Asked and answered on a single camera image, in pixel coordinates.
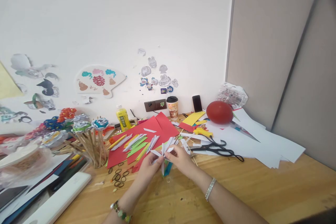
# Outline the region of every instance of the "red balloon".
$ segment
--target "red balloon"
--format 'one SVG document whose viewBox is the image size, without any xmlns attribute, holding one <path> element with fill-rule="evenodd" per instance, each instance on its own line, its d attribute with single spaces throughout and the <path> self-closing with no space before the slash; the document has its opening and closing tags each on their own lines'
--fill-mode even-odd
<svg viewBox="0 0 336 224">
<path fill-rule="evenodd" d="M 213 101 L 206 108 L 208 118 L 217 124 L 225 124 L 232 121 L 231 107 L 223 101 Z"/>
</svg>

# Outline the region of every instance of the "yellow glue gun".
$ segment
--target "yellow glue gun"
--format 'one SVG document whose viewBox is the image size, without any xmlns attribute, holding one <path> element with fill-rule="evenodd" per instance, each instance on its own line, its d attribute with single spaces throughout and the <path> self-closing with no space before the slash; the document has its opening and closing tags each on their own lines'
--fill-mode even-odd
<svg viewBox="0 0 336 224">
<path fill-rule="evenodd" d="M 208 138 L 210 138 L 210 136 L 212 136 L 213 137 L 213 133 L 212 132 L 209 132 L 209 131 L 205 131 L 204 129 L 202 129 L 202 128 L 197 128 L 197 129 L 195 129 L 194 130 L 194 133 L 196 134 L 196 135 L 204 135 L 204 136 L 206 136 L 206 137 L 208 137 Z"/>
</svg>

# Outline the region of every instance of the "hand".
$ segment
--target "hand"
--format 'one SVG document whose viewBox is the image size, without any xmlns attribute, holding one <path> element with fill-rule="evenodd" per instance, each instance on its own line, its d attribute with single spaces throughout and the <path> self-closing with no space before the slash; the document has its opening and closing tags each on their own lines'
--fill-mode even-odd
<svg viewBox="0 0 336 224">
<path fill-rule="evenodd" d="M 166 157 L 172 162 L 176 167 L 186 175 L 188 178 L 193 179 L 196 174 L 198 167 L 192 162 L 189 154 L 180 146 L 171 145 L 173 147 L 176 155 L 172 153 L 165 152 Z"/>
<path fill-rule="evenodd" d="M 155 164 L 152 164 L 157 158 L 158 157 L 154 153 L 150 152 L 142 161 L 138 176 L 134 182 L 143 191 L 147 189 L 147 186 L 163 162 L 163 156 L 161 156 Z"/>
</svg>

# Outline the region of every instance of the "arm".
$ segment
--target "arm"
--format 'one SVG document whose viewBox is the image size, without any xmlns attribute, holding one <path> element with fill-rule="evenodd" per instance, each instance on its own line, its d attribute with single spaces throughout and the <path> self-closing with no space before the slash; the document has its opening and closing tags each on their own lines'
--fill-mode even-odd
<svg viewBox="0 0 336 224">
<path fill-rule="evenodd" d="M 161 156 L 158 161 L 152 165 L 152 162 L 157 156 L 154 153 L 149 153 L 147 157 L 144 158 L 141 167 L 138 172 L 137 178 L 134 180 L 133 184 L 130 188 L 124 193 L 124 195 L 120 198 L 118 205 L 119 208 L 126 212 L 127 215 L 132 215 L 134 208 L 142 196 L 142 194 L 146 191 L 149 183 L 151 182 L 153 176 L 155 175 L 158 168 L 161 166 L 163 162 L 163 156 Z M 114 209 L 108 214 L 107 218 L 103 222 L 103 224 L 125 224 L 126 222 L 118 217 L 116 211 Z"/>
<path fill-rule="evenodd" d="M 183 148 L 177 145 L 172 145 L 171 147 L 174 147 L 176 156 L 172 153 L 165 152 L 166 157 L 177 166 L 180 172 L 193 180 L 205 195 L 212 181 L 212 177 L 197 167 Z M 267 223 L 259 214 L 249 208 L 218 182 L 215 182 L 208 200 L 223 223 Z"/>
</svg>

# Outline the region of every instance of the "bracelet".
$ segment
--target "bracelet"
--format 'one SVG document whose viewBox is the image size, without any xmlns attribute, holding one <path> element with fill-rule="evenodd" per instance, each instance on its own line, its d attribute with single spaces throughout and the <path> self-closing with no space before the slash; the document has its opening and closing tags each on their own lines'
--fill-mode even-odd
<svg viewBox="0 0 336 224">
<path fill-rule="evenodd" d="M 205 195 L 205 199 L 206 199 L 207 201 L 208 201 L 208 198 L 209 198 L 209 196 L 210 196 L 211 190 L 212 190 L 212 188 L 213 188 L 215 182 L 216 182 L 216 179 L 213 178 L 212 181 L 211 181 L 211 183 L 210 183 L 210 186 L 209 186 L 209 188 L 208 188 L 208 191 L 206 192 L 206 195 Z"/>
<path fill-rule="evenodd" d="M 114 202 L 110 208 L 111 210 L 114 209 L 115 212 L 118 214 L 118 217 L 120 217 L 122 220 L 125 220 L 127 223 L 131 221 L 132 215 L 127 215 L 127 213 L 123 212 L 121 209 L 119 209 L 118 201 Z"/>
</svg>

